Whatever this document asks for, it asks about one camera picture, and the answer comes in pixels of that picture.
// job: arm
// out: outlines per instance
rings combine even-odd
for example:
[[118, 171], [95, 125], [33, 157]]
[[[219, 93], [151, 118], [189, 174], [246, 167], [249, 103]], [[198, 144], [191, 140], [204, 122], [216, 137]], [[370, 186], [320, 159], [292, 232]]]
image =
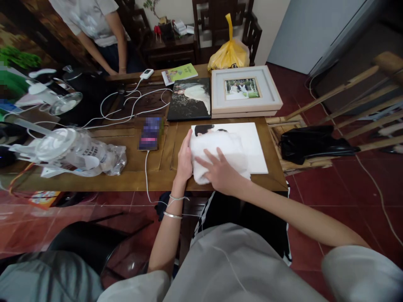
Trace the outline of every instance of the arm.
[[119, 53], [119, 73], [126, 73], [127, 66], [127, 40], [125, 35], [125, 29], [120, 21], [117, 11], [107, 14], [105, 16], [106, 21], [109, 24], [110, 29], [118, 40], [118, 53]]
[[204, 150], [211, 163], [196, 157], [196, 161], [209, 172], [204, 176], [214, 189], [252, 203], [285, 220], [305, 235], [320, 243], [338, 247], [343, 245], [369, 245], [352, 229], [341, 222], [302, 203], [270, 192], [238, 174], [217, 148], [219, 159]]
[[[192, 176], [191, 151], [189, 141], [192, 130], [188, 131], [178, 153], [178, 169], [172, 185], [171, 196], [181, 198], [185, 192], [186, 182]], [[182, 216], [183, 200], [172, 201], [169, 199], [166, 212], [176, 216]], [[173, 262], [178, 248], [179, 233], [181, 231], [181, 219], [164, 216], [160, 229], [152, 247], [148, 273], [157, 270], [166, 271], [172, 276]]]
[[80, 32], [77, 35], [77, 38], [80, 40], [85, 49], [90, 53], [90, 55], [99, 63], [99, 65], [101, 65], [106, 70], [108, 74], [110, 74], [111, 76], [118, 74], [109, 66], [105, 58], [95, 46], [94, 42], [85, 33]]

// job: wooden table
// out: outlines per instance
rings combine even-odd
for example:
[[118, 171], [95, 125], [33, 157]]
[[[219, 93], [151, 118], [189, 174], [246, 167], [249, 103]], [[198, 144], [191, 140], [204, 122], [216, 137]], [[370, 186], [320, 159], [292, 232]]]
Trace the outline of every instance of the wooden table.
[[198, 48], [194, 35], [184, 35], [179, 37], [175, 34], [175, 39], [164, 41], [158, 38], [150, 39], [148, 44], [144, 46], [143, 53], [147, 56], [147, 60], [151, 68], [157, 69], [158, 62], [167, 62], [173, 60], [187, 60], [196, 65]]
[[[210, 77], [207, 71], [207, 64], [195, 66], [199, 77]], [[141, 73], [128, 75], [115, 75], [108, 78], [109, 81], [123, 82], [127, 84], [127, 90], [133, 89], [134, 83], [137, 83]], [[139, 90], [144, 94], [148, 91], [165, 88], [163, 84], [161, 71], [154, 72], [148, 80], [141, 82]], [[166, 102], [170, 101], [171, 92], [164, 93], [162, 96]], [[115, 101], [111, 111], [115, 110], [118, 100]], [[129, 115], [132, 104], [128, 101], [123, 112], [113, 115], [114, 118], [125, 117]], [[160, 100], [160, 93], [156, 92], [140, 99], [135, 106], [134, 113], [138, 113], [151, 108], [159, 108], [163, 105]], [[156, 111], [156, 114], [165, 115], [167, 107]], [[264, 157], [269, 170], [269, 174], [254, 174], [252, 181], [260, 186], [272, 191], [287, 191], [284, 174], [278, 160], [273, 141], [269, 134], [264, 117], [253, 118], [231, 118], [217, 119], [215, 124], [233, 123], [233, 122], [254, 122], [259, 134], [260, 142], [263, 148]], [[178, 166], [178, 151], [182, 144], [188, 129], [191, 125], [206, 124], [209, 121], [193, 122], [165, 122], [164, 134], [162, 136], [162, 145], [160, 150], [151, 151], [147, 160], [147, 173], [150, 191], [169, 191], [176, 174]], [[137, 118], [130, 122], [120, 125], [112, 125], [107, 128], [95, 129], [92, 136], [105, 143], [126, 146], [127, 165], [119, 176], [108, 176], [101, 174], [96, 177], [80, 177], [77, 175], [64, 173], [49, 179], [40, 177], [42, 168], [38, 167], [27, 176], [18, 187], [21, 191], [145, 191], [146, 179], [144, 173], [144, 162], [146, 152], [138, 151], [137, 144], [141, 134], [141, 125]], [[21, 171], [27, 165], [26, 161], [19, 161], [13, 166], [0, 170], [0, 180], [3, 186], [7, 186], [15, 177], [16, 173]], [[194, 179], [188, 181], [186, 190], [212, 190], [211, 185], [198, 185]]]

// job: red tile floor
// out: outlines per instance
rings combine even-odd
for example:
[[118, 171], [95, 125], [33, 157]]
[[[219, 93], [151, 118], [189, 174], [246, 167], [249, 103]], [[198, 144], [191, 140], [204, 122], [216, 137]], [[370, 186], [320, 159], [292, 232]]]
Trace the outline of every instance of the red tile floor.
[[[309, 91], [304, 88], [306, 75], [275, 65], [269, 65], [269, 69], [284, 102], [278, 116], [289, 114], [312, 101]], [[308, 125], [318, 122], [325, 115], [320, 105], [303, 113]], [[358, 125], [359, 123], [352, 124], [341, 131], [348, 133]], [[366, 138], [366, 135], [361, 135], [350, 142], [361, 144]], [[389, 218], [397, 235], [403, 238], [403, 156], [367, 151], [359, 154], [359, 158], [377, 181]], [[309, 170], [288, 176], [287, 180], [291, 185], [291, 198], [345, 223], [359, 233], [374, 250], [403, 267], [403, 247], [388, 226], [381, 209], [378, 190], [355, 157], [336, 159], [330, 168]], [[160, 194], [161, 192], [151, 193], [152, 200], [157, 200]], [[100, 193], [94, 202], [69, 208], [51, 208], [49, 211], [33, 208], [26, 205], [25, 200], [10, 198], [2, 192], [0, 257], [45, 250], [66, 225], [121, 211], [128, 215], [113, 218], [104, 224], [129, 231], [136, 215], [147, 216], [155, 221], [147, 230], [133, 238], [132, 242], [120, 247], [109, 263], [124, 276], [132, 276], [139, 269], [133, 263], [141, 263], [147, 258], [159, 227], [154, 207], [148, 202], [145, 192]], [[320, 272], [321, 260], [330, 248], [309, 239], [293, 227], [289, 229], [289, 236], [293, 256], [292, 269], [322, 295], [332, 299]], [[108, 276], [103, 281], [106, 286], [114, 282]]]

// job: yellow plastic bag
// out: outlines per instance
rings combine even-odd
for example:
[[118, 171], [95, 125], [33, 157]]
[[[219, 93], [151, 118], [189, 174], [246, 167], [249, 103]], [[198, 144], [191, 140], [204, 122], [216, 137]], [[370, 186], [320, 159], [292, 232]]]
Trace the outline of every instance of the yellow plastic bag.
[[207, 67], [209, 72], [215, 69], [249, 66], [249, 48], [237, 38], [232, 38], [233, 28], [231, 15], [227, 14], [225, 17], [230, 27], [230, 40], [210, 57]]

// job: person's right hand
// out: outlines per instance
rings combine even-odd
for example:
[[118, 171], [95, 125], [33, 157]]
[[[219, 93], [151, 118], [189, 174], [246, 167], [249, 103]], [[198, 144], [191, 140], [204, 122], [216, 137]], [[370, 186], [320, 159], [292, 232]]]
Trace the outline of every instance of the person's right hand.
[[231, 167], [220, 148], [217, 148], [219, 158], [212, 155], [207, 149], [204, 149], [204, 153], [212, 164], [200, 157], [195, 157], [196, 162], [209, 170], [204, 177], [211, 182], [215, 190], [225, 195], [237, 196], [248, 180]]

